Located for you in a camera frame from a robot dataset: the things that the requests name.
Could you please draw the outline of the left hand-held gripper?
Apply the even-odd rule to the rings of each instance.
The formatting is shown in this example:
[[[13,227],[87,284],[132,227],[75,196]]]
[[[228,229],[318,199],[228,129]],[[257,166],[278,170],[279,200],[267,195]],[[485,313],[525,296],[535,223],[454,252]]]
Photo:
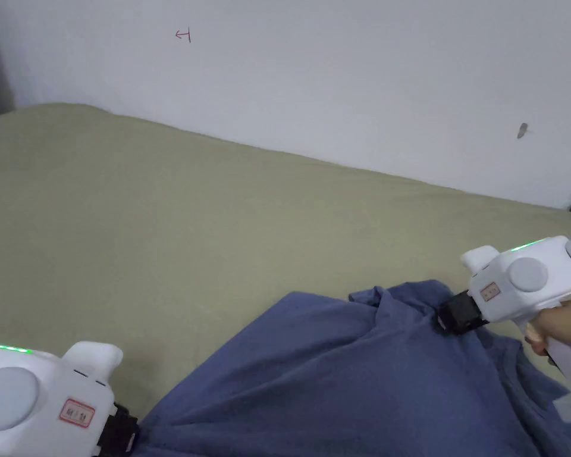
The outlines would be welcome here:
[[[0,456],[130,456],[138,420],[109,385],[122,359],[102,342],[63,356],[0,345]]]

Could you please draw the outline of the person's right hand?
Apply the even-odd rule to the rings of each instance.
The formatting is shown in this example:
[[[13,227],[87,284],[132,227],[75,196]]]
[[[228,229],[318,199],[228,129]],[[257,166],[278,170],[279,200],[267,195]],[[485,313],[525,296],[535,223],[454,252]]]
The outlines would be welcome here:
[[[543,309],[527,326],[525,341],[537,355],[548,355],[549,338],[571,347],[571,300]]]

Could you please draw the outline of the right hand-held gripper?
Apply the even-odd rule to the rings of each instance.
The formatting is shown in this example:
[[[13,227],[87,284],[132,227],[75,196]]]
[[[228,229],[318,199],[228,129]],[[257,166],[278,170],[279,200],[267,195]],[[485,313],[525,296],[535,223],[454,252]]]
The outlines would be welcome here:
[[[448,299],[437,322],[463,335],[489,323],[514,322],[522,331],[543,310],[571,300],[571,239],[546,237],[500,252],[492,246],[467,251],[461,261],[470,272],[468,288]],[[571,347],[549,338],[548,356],[571,385]],[[571,392],[554,401],[571,422]]]

